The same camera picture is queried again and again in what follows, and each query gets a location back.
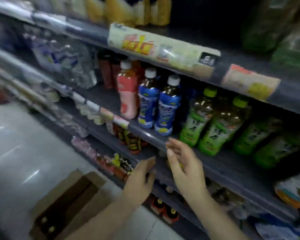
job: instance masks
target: white tile floor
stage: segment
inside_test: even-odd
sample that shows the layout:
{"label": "white tile floor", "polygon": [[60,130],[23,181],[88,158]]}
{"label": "white tile floor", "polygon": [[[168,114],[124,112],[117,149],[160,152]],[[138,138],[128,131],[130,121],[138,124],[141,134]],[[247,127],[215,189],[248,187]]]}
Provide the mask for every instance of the white tile floor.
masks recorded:
{"label": "white tile floor", "polygon": [[[77,168],[83,173],[95,171],[19,104],[0,106],[0,228],[9,239],[30,239],[31,208]],[[104,190],[113,197],[121,192],[111,181],[107,181]],[[114,239],[183,238],[140,207]]]}

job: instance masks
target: brown cardboard box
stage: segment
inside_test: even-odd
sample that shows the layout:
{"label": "brown cardboard box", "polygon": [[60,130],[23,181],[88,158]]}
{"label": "brown cardboard box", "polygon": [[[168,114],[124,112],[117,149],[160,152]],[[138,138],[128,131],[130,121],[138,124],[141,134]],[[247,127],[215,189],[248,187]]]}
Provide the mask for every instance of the brown cardboard box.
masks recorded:
{"label": "brown cardboard box", "polygon": [[106,208],[110,197],[100,188],[105,181],[95,172],[79,170],[53,188],[32,210],[35,240],[62,240]]}

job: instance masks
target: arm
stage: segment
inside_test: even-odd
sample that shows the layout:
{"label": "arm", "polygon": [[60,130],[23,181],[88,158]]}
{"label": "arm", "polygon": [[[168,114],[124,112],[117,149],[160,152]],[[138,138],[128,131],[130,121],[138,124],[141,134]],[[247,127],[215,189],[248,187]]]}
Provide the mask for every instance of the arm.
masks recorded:
{"label": "arm", "polygon": [[185,143],[172,139],[166,143],[173,178],[180,193],[208,231],[212,240],[248,240],[208,193],[201,161]]}
{"label": "arm", "polygon": [[90,219],[77,231],[72,233],[66,240],[107,240],[119,230],[129,219],[132,213],[147,199],[152,191],[155,174],[147,172],[154,166],[155,160],[143,160],[130,175],[122,195],[101,211],[97,216]]}

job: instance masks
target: blue bottle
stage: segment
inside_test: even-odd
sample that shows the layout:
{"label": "blue bottle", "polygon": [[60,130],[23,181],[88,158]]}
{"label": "blue bottle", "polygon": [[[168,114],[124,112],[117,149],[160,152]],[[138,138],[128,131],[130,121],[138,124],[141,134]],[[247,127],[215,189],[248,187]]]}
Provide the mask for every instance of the blue bottle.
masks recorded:
{"label": "blue bottle", "polygon": [[160,93],[159,114],[154,125],[154,130],[160,135],[168,136],[172,133],[172,122],[181,101],[179,84],[180,77],[171,75],[168,86]]}
{"label": "blue bottle", "polygon": [[152,128],[158,107],[159,90],[157,87],[157,72],[155,68],[147,68],[145,80],[139,85],[140,112],[138,121],[144,128]]}

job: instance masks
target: green bottle cap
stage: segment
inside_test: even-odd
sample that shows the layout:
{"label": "green bottle cap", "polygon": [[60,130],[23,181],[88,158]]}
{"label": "green bottle cap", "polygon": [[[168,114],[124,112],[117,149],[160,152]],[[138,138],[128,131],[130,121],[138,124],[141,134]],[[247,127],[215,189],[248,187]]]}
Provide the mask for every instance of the green bottle cap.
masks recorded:
{"label": "green bottle cap", "polygon": [[232,104],[239,108],[245,108],[248,105],[248,99],[245,96],[239,95],[233,99]]}
{"label": "green bottle cap", "polygon": [[216,87],[207,87],[205,88],[205,90],[203,91],[203,94],[205,96],[208,96],[208,97],[215,97],[217,95],[217,88]]}

